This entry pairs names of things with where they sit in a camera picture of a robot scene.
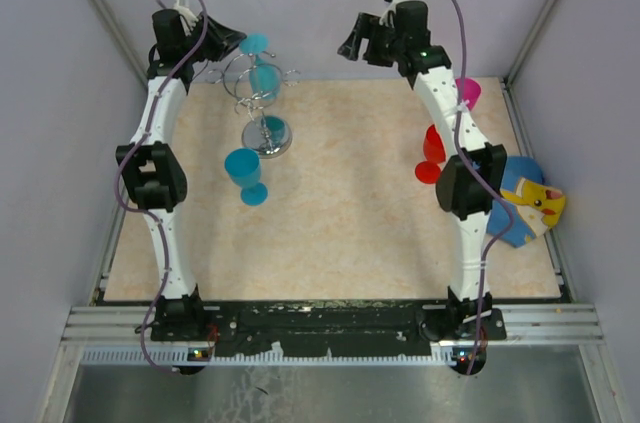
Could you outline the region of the teal wine glass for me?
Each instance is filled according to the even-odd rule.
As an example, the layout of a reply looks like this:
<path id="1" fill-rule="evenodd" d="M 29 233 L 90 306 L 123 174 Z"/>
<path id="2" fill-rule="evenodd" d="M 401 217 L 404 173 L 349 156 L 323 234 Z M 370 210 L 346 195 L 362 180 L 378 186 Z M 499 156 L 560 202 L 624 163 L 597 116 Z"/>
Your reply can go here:
<path id="1" fill-rule="evenodd" d="M 264 34 L 253 33 L 240 43 L 239 49 L 250 59 L 248 79 L 253 95 L 271 101 L 279 94 L 280 77 L 278 70 L 261 57 L 268 45 L 268 38 Z"/>

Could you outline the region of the blue wine glass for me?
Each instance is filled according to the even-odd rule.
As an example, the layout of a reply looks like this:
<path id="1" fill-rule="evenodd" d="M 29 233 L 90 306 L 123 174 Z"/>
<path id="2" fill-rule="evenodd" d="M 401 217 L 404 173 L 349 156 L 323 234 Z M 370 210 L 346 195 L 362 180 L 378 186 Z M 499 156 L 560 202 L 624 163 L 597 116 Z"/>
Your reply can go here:
<path id="1" fill-rule="evenodd" d="M 259 206 L 268 197 L 268 189 L 261 181 L 261 160 L 249 148 L 232 151 L 225 159 L 224 168 L 231 181 L 240 188 L 241 201 L 248 206 Z"/>

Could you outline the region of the pink wine glass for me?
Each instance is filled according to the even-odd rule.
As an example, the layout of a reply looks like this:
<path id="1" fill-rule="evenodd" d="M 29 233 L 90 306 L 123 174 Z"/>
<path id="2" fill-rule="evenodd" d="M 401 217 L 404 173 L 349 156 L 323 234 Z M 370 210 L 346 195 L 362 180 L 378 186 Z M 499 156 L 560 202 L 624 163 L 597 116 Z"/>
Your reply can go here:
<path id="1" fill-rule="evenodd" d="M 458 89 L 462 89 L 462 101 L 468 110 L 472 111 L 482 93 L 480 83 L 473 78 L 457 78 L 456 86 Z"/>

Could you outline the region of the red wine glass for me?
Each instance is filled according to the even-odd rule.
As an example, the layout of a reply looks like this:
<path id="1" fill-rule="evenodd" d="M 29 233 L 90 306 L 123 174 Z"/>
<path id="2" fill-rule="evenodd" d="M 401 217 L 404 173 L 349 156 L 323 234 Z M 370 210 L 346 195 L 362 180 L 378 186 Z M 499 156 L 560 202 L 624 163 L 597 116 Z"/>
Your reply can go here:
<path id="1" fill-rule="evenodd" d="M 441 165 L 446 161 L 446 153 L 434 125 L 426 130 L 422 150 L 424 160 L 416 165 L 414 174 L 421 183 L 435 184 L 442 172 Z"/>

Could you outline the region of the blue Pikachu cloth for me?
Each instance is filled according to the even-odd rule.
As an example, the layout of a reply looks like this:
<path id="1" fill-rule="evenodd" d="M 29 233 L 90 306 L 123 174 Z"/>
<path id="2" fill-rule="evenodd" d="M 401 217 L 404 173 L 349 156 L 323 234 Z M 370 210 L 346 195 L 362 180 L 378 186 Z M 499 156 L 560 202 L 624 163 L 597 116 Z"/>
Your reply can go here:
<path id="1" fill-rule="evenodd" d="M 494 202 L 487 232 L 514 248 L 543 237 L 554 228 L 566 206 L 563 191 L 549 186 L 538 163 L 526 156 L 508 156 L 500 185 L 500 195 L 513 216 L 513 225 L 504 231 L 509 215 Z"/>

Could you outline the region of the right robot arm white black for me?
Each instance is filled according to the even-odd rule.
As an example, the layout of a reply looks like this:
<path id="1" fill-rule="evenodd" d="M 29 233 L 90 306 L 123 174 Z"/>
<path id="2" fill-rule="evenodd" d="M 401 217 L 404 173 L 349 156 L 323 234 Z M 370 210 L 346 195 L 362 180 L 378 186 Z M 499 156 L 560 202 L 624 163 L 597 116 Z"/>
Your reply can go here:
<path id="1" fill-rule="evenodd" d="M 507 161 L 461 101 L 461 88 L 445 49 L 431 43 L 428 7 L 418 0 L 387 0 L 380 16 L 358 15 L 340 56 L 370 65 L 395 66 L 426 107 L 447 158 L 436 182 L 440 208 L 453 224 L 454 273 L 443 309 L 420 323 L 425 338 L 470 338 L 492 312 L 486 278 L 485 238 Z"/>

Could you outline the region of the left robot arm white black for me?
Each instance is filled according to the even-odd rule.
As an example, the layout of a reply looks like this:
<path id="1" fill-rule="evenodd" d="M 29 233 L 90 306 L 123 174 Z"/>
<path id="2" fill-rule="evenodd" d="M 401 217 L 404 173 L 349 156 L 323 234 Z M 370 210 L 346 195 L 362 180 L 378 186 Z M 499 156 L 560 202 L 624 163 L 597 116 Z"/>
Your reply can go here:
<path id="1" fill-rule="evenodd" d="M 152 27 L 147 100 L 130 142 L 115 151 L 116 182 L 128 195 L 123 208 L 144 218 L 158 268 L 159 287 L 141 328 L 154 341 L 196 340 L 204 338 L 209 318 L 184 247 L 188 181 L 171 141 L 195 64 L 225 59 L 246 35 L 181 5 L 156 11 Z"/>

